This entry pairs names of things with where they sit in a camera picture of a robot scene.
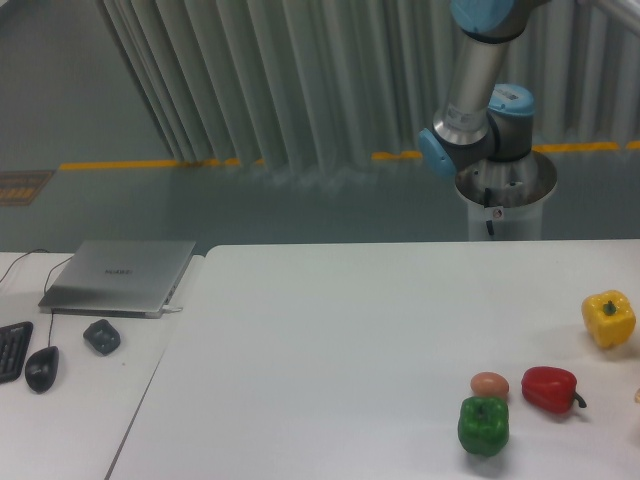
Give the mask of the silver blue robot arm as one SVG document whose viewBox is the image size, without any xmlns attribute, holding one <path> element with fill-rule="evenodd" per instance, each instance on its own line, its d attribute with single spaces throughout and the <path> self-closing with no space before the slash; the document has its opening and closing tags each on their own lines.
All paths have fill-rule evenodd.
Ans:
<svg viewBox="0 0 640 480">
<path fill-rule="evenodd" d="M 537 8 L 550 1 L 451 1 L 453 19 L 464 34 L 452 82 L 431 128 L 419 134 L 423 159 L 438 174 L 459 174 L 481 161 L 489 169 L 529 161 L 534 150 L 533 95 L 518 85 L 496 84 L 509 45 L 526 30 Z M 639 1 L 584 1 L 621 23 L 639 39 Z M 596 94 L 596 87 L 582 86 L 579 104 L 583 127 L 596 126 L 596 113 L 610 113 L 612 139 L 631 140 L 631 122 L 639 115 L 639 43 L 636 77 L 619 77 L 617 97 Z M 622 93 L 633 93 L 631 107 L 623 111 Z M 605 111 L 604 100 L 614 100 Z"/>
</svg>

